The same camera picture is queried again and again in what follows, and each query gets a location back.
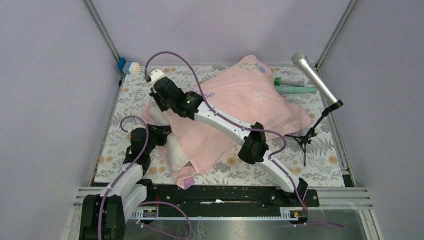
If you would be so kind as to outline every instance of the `microphone stand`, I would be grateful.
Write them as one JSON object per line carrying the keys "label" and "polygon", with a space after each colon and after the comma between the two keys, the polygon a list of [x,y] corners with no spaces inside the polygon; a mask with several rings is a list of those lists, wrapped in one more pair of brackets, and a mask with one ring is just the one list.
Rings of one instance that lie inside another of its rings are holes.
{"label": "microphone stand", "polygon": [[321,116],[315,122],[315,124],[309,128],[307,133],[304,136],[294,136],[294,135],[286,135],[287,137],[291,137],[300,145],[300,148],[303,152],[303,166],[306,167],[306,146],[311,144],[311,138],[315,137],[317,133],[315,132],[315,128],[320,124],[320,122],[327,117],[332,111],[338,109],[340,107],[340,103],[336,102],[330,106],[328,106],[324,111],[322,111]]}

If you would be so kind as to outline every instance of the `green cap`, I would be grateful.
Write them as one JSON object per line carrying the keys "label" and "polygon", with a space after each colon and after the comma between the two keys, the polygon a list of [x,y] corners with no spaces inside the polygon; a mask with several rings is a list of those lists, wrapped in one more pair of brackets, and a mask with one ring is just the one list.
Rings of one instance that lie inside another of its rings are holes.
{"label": "green cap", "polygon": [[274,79],[274,85],[275,85],[275,86],[279,86],[279,85],[280,85],[280,81],[281,81],[281,77],[276,77],[276,78]]}

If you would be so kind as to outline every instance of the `microphone grille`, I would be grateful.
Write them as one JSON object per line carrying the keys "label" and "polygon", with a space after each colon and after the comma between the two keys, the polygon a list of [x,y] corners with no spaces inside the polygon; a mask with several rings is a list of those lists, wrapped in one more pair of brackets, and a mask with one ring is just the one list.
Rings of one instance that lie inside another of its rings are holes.
{"label": "microphone grille", "polygon": [[297,64],[301,59],[303,59],[304,57],[306,57],[305,54],[303,54],[302,52],[298,51],[296,52],[293,56],[291,56],[291,61],[294,64]]}

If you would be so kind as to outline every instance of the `pink cloth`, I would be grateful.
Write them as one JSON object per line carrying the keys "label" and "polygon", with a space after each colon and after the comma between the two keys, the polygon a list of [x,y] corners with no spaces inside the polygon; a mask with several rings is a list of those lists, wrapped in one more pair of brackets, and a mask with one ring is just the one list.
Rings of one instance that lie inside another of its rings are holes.
{"label": "pink cloth", "polygon": [[[271,69],[253,55],[244,57],[226,72],[201,84],[207,101],[240,121],[259,122],[265,129],[286,135],[298,132],[312,123],[312,119],[298,104],[287,103],[275,90]],[[149,115],[152,104],[148,104],[142,118],[155,121]],[[177,172],[172,172],[176,184],[186,189],[184,179],[209,172],[216,163],[232,154],[236,142],[215,128],[189,118],[181,118],[172,110],[164,113],[172,132],[178,139],[189,163]],[[272,140],[277,136],[265,134]]]}

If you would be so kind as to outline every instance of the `pink garment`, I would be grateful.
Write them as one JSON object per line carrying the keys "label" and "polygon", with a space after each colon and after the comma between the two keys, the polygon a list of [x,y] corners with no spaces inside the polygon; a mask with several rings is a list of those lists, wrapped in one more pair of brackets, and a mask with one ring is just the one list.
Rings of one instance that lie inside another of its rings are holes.
{"label": "pink garment", "polygon": [[[265,129],[287,135],[298,132],[312,123],[303,108],[287,103],[275,90],[271,69],[253,55],[244,57],[226,72],[201,84],[207,101],[240,121],[259,122]],[[192,91],[199,92],[195,86]],[[149,115],[152,104],[148,104],[142,118],[155,121]],[[215,128],[199,121],[179,117],[168,110],[164,113],[169,120],[172,132],[178,139],[189,162],[179,171],[171,171],[176,184],[186,189],[184,179],[196,174],[204,174],[216,163],[232,155],[236,142]],[[267,141],[276,138],[265,134]],[[168,157],[164,154],[169,166]]]}

